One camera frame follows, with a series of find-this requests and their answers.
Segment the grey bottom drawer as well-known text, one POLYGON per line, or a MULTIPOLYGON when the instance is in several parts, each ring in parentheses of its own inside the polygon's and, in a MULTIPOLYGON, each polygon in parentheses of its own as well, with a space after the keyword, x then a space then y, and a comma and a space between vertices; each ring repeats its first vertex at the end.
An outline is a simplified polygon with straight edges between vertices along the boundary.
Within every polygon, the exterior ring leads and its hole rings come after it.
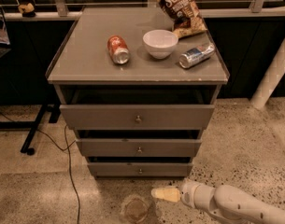
POLYGON ((97 177, 180 177, 189 175, 192 166, 186 163, 95 162, 89 163, 88 168, 97 177))

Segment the grey drawer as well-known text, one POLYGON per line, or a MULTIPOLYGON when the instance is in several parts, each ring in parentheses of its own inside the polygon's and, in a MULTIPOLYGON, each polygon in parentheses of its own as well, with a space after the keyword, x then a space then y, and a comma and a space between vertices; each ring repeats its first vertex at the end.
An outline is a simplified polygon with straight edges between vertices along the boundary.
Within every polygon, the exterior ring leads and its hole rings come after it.
POLYGON ((97 177, 180 177, 189 175, 192 166, 186 163, 95 162, 89 163, 88 168, 97 177))
POLYGON ((61 105, 74 130, 201 130, 214 105, 61 105))
POLYGON ((193 157, 199 139, 93 139, 76 140, 85 157, 193 157))

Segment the grey middle drawer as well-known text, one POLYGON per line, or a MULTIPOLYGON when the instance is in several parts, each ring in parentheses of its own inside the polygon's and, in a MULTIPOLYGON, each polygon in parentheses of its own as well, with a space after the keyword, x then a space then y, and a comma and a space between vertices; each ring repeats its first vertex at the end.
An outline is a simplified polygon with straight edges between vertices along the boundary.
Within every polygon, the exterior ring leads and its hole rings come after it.
POLYGON ((93 139, 76 140, 85 157, 193 157, 199 139, 93 139))

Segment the grey drawer cabinet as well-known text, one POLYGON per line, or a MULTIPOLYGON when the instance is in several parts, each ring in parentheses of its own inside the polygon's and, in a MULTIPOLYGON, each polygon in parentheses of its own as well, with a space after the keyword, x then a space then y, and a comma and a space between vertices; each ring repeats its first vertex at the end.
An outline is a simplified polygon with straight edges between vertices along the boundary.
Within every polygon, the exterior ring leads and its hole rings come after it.
MULTIPOLYGON (((48 74, 61 105, 214 105, 229 78, 219 54, 183 69, 178 57, 210 41, 208 32, 183 38, 163 60, 152 58, 143 46, 143 35, 170 29, 159 8, 87 7, 65 40, 48 74), (122 37, 129 49, 125 64, 112 61, 107 41, 122 37)), ((73 130, 76 140, 93 139, 199 139, 201 130, 73 130)), ((85 157, 95 162, 186 163, 195 157, 85 157)))

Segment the grey top drawer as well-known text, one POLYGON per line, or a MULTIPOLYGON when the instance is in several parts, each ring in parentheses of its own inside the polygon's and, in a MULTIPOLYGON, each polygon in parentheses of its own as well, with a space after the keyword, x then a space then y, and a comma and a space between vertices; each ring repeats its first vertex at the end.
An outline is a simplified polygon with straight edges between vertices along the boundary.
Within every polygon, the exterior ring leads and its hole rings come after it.
POLYGON ((201 130, 214 105, 61 105, 74 130, 201 130))

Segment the round floor drain cover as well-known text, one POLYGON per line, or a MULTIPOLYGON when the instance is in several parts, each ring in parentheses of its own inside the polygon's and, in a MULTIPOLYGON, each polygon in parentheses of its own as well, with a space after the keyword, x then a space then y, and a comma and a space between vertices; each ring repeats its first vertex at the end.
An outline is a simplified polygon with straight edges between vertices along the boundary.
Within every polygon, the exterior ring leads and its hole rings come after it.
POLYGON ((130 196, 122 204, 122 214, 131 224, 139 224, 148 215, 149 207, 138 196, 130 196))

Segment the silver blue can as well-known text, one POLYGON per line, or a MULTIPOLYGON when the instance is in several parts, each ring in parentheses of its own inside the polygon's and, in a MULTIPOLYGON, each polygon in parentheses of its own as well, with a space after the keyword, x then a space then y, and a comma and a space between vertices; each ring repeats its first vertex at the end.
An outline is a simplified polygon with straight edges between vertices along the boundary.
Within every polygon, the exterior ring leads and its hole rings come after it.
POLYGON ((182 68, 189 69, 209 59, 214 53, 215 46, 212 43, 205 43, 182 53, 178 62, 182 68))

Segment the white bowl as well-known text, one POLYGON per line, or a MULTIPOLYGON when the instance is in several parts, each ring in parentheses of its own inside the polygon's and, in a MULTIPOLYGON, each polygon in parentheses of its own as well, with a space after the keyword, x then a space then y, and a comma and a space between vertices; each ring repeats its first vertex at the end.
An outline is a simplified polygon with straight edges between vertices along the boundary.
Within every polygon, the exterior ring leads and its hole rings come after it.
POLYGON ((143 44, 150 56, 164 59, 176 49, 178 37, 167 30, 152 30, 143 35, 143 44))

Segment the orange soda can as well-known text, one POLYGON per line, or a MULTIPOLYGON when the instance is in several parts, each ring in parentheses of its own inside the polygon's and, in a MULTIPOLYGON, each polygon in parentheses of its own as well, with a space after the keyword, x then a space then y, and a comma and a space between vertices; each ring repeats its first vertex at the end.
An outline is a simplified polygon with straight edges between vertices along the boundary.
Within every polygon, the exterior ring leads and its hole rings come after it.
POLYGON ((108 39, 107 49, 112 61, 116 64, 125 64, 130 59, 129 49, 124 39, 118 35, 108 39))

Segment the white diagonal pole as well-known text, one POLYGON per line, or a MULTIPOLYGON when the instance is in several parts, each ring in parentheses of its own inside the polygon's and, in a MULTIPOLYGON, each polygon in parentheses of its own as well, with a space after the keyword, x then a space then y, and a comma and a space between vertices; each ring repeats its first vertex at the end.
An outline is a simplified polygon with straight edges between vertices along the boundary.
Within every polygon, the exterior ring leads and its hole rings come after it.
POLYGON ((266 70, 256 92, 250 99, 250 103, 256 109, 262 109, 270 98, 285 74, 285 38, 283 39, 274 59, 266 70))

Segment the brown chip bag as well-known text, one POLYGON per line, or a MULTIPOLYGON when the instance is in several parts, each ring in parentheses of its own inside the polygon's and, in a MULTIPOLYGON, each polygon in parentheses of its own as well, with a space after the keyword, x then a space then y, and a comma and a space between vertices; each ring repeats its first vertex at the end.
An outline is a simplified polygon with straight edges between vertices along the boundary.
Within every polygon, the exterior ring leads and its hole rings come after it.
POLYGON ((178 38, 197 35, 207 30, 195 0, 157 0, 162 11, 173 21, 178 38))

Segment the small yellow figurine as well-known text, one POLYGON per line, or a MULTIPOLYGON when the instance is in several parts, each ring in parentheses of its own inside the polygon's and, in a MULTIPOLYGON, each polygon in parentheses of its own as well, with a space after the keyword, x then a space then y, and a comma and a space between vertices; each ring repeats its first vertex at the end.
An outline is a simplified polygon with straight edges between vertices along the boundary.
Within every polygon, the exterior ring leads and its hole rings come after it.
POLYGON ((30 2, 20 3, 18 5, 18 10, 23 17, 34 17, 36 15, 35 7, 30 2))

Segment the black desk leg frame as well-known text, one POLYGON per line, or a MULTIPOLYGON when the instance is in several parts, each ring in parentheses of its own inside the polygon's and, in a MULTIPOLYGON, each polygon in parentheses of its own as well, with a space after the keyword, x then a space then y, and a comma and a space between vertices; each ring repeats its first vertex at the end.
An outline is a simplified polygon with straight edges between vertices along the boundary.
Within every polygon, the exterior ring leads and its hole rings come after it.
POLYGON ((0 121, 0 131, 27 131, 28 134, 21 147, 21 153, 32 156, 35 154, 35 149, 30 145, 46 112, 50 112, 49 123, 56 123, 61 114, 58 105, 42 105, 33 121, 13 121, 10 119, 0 121))

